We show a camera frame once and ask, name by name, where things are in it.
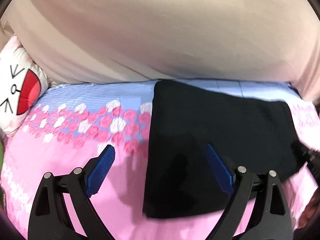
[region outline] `bed sheet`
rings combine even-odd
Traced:
[[[181,80],[207,90],[239,97],[282,100],[292,111],[297,133],[306,145],[319,149],[320,121],[311,102],[305,102],[286,83]],[[142,214],[148,136],[156,81],[118,84],[63,84],[49,89],[8,140],[1,173],[8,217],[27,238],[32,202],[45,172],[68,174],[101,153],[107,144],[116,159],[98,194],[91,198],[115,239],[205,239],[221,212],[190,218],[152,220]],[[197,107],[197,102],[190,102]],[[306,167],[283,184],[292,222],[316,189]],[[84,234],[72,207],[66,204],[76,231]],[[245,230],[253,201],[247,205],[237,234]]]

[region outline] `metal pin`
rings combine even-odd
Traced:
[[[275,171],[269,171],[269,175],[271,176],[271,177],[275,177],[275,176],[277,176],[277,173],[275,172]]]
[[[247,169],[244,166],[239,166],[238,167],[238,171],[241,172],[241,173],[245,173],[247,171]]]
[[[80,174],[82,172],[82,169],[81,168],[75,168],[74,170],[73,170],[73,173],[74,174]]]
[[[44,174],[43,176],[45,179],[48,179],[51,177],[51,173],[50,172],[47,172],[46,174]]]

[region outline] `cartoon face pillow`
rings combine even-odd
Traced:
[[[48,76],[16,36],[0,53],[0,128],[11,137],[29,109],[48,89]]]

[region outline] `black fabric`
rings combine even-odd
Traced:
[[[229,196],[205,159],[207,143],[236,166],[261,174],[275,170],[284,181],[304,163],[292,146],[297,140],[284,102],[160,81],[154,88],[143,212],[174,218],[225,208]]]

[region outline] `blue gripper pad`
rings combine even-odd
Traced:
[[[204,153],[221,190],[228,195],[232,195],[234,192],[232,174],[210,144],[208,144]]]
[[[102,152],[102,157],[87,177],[86,195],[90,198],[97,194],[116,157],[115,149],[109,145]]]

